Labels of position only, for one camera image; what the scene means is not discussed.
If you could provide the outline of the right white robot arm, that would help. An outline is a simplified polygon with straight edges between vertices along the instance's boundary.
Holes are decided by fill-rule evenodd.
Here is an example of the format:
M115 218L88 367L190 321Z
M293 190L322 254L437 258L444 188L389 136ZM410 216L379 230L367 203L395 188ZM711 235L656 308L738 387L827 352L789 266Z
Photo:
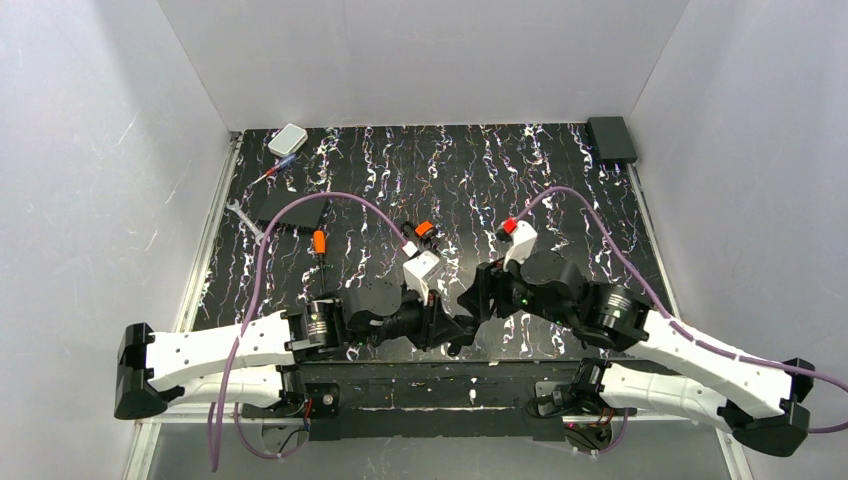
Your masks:
M666 319L629 289L587 280L556 252L523 262L477 267L458 303L478 321L523 311L566 326L581 342L651 361L657 374L622 363L583 359L568 385L530 402L538 417L579 408L646 409L706 423L760 453L789 457L812 429L802 402L812 388L799 359L775 368L745 362L745 353Z

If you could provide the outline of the orange black padlock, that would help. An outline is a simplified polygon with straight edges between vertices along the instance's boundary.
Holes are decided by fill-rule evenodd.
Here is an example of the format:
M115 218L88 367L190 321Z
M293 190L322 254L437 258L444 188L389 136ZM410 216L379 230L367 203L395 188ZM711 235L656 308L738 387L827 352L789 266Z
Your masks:
M436 235L436 228L429 221L423 221L419 224L405 221L401 224L400 230L405 237L417 241L430 241Z

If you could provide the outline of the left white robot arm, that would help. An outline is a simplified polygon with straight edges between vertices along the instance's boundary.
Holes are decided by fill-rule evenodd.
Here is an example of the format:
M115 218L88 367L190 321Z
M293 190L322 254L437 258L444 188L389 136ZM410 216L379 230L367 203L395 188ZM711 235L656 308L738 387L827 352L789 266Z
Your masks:
M386 281L327 292L299 313L280 310L247 325L170 333L135 323L117 354L113 415L151 418L179 404L214 402L221 388L226 402L300 410L308 397L284 374L301 363L398 338L421 351L448 345L456 354L478 327L473 316L450 313L438 291L420 294Z

